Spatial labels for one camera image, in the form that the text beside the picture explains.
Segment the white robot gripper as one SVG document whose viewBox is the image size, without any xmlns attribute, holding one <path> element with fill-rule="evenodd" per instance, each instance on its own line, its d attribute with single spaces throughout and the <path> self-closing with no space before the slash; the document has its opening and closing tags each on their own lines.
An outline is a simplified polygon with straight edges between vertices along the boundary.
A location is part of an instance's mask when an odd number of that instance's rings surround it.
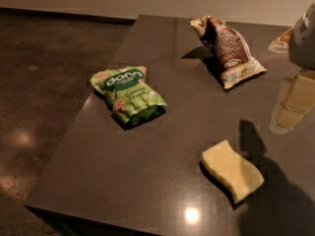
<svg viewBox="0 0 315 236">
<path fill-rule="evenodd" d="M 295 23 L 289 40 L 289 60 L 301 68 L 315 69 L 315 4 Z"/>
</svg>

